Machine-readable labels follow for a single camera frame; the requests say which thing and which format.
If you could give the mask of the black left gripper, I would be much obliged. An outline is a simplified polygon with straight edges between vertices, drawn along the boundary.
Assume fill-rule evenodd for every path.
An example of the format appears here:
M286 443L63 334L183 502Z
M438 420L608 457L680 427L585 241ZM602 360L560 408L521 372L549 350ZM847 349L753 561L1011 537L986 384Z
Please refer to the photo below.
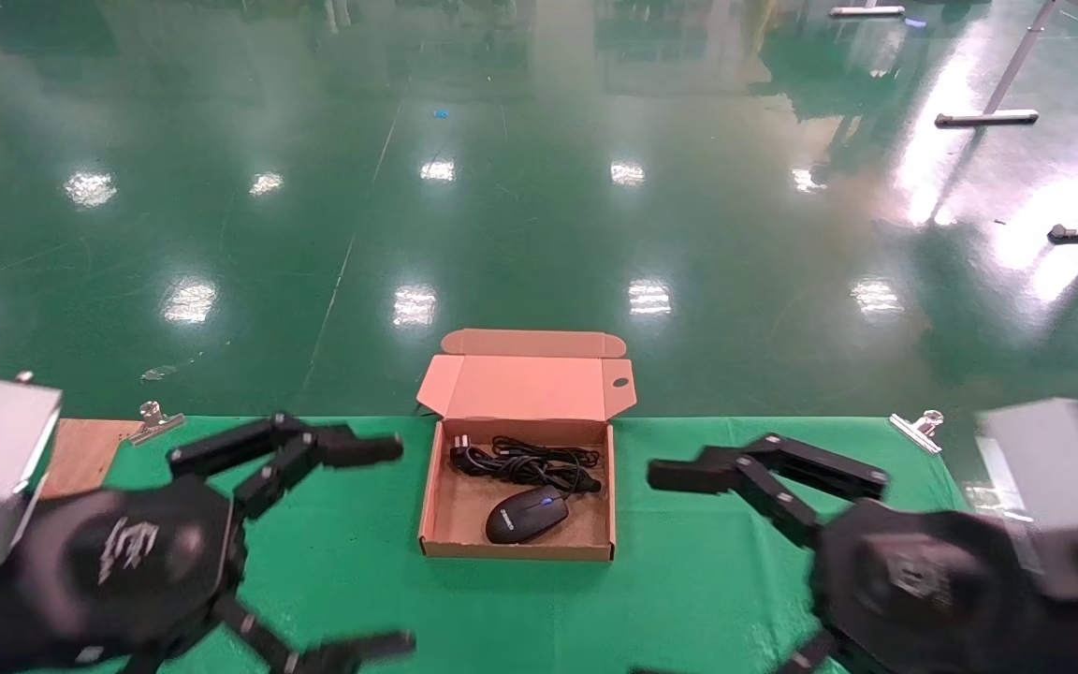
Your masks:
M317 466L357 468L402 453L397 435L359 438L347 425L277 413L172 448L168 470L178 479L167 485L44 500L0 567L0 663L99 663L175 649L224 584L239 518L265 515ZM231 499L201 481L264 457ZM215 601L211 617L270 673L358 673L416 650L407 631L301 650L232 594Z

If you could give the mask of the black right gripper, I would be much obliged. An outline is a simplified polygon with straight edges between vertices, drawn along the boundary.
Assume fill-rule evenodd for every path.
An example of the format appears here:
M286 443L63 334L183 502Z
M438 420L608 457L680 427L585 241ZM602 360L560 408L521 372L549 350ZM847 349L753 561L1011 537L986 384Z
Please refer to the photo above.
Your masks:
M823 525L783 479L854 504ZM657 491L735 493L788 541L813 548L812 606L824 631L776 674L834 663L852 673L1042 670L1047 610L1010 529L964 511L894 509L881 503L889 481L877 466L774 432L647 469Z

